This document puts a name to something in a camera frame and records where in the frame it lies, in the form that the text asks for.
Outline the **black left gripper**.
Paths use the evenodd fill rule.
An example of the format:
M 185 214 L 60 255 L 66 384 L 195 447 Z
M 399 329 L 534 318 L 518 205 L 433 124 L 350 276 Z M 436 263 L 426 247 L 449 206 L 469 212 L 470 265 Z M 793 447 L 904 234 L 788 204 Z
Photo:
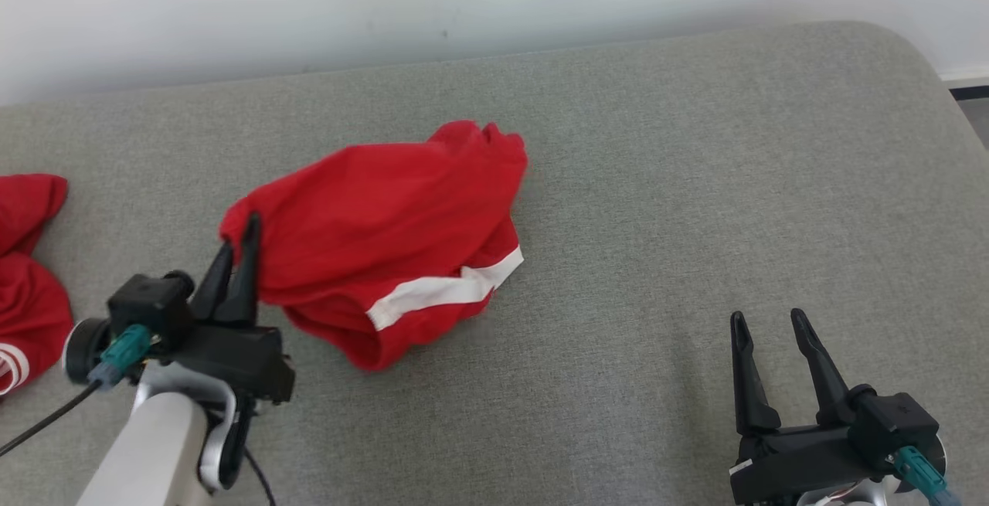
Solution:
M 189 301 L 196 321 L 211 321 L 216 313 L 216 320 L 222 324 L 251 328 L 195 326 L 167 358 L 225 382 L 245 396 L 280 404 L 292 400 L 296 369 L 284 350 L 281 330 L 254 327 L 261 230 L 260 215 L 251 213 L 241 234 L 240 259 L 233 280 L 230 281 L 233 247 L 223 242 Z

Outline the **red Bulls 23 jersey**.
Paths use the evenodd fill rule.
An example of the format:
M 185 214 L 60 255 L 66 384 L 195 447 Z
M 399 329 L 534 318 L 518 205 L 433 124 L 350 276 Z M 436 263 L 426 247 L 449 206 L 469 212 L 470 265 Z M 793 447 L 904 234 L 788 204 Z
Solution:
M 32 257 L 67 193 L 61 176 L 0 176 L 0 397 L 52 368 L 73 327 L 63 285 Z

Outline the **red shorts with white stripe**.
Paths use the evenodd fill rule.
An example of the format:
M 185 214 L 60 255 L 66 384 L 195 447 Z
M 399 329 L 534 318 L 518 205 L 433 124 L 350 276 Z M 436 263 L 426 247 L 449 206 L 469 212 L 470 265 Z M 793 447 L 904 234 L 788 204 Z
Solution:
M 260 220 L 259 298 L 383 370 L 484 311 L 524 257 L 510 216 L 523 137 L 452 121 L 424 142 L 354 144 L 236 201 L 220 238 Z

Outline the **white baseboard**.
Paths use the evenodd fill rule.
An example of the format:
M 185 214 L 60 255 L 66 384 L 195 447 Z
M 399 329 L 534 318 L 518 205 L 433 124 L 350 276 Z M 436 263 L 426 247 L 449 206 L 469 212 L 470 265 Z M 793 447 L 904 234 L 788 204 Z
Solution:
M 949 90 L 968 90 L 972 87 L 989 87 L 989 66 L 968 67 L 939 72 L 944 86 Z

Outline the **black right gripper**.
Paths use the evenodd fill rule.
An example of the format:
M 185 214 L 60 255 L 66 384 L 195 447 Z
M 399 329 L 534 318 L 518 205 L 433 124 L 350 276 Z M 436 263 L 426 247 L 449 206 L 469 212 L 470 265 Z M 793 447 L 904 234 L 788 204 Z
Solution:
M 819 426 L 850 426 L 848 386 L 800 308 L 790 312 L 796 343 L 811 372 Z M 901 440 L 899 424 L 879 424 L 848 438 L 845 428 L 782 428 L 755 363 L 755 345 L 742 311 L 730 317 L 732 388 L 739 434 L 729 470 L 737 506 L 889 506 L 892 463 L 879 460 Z

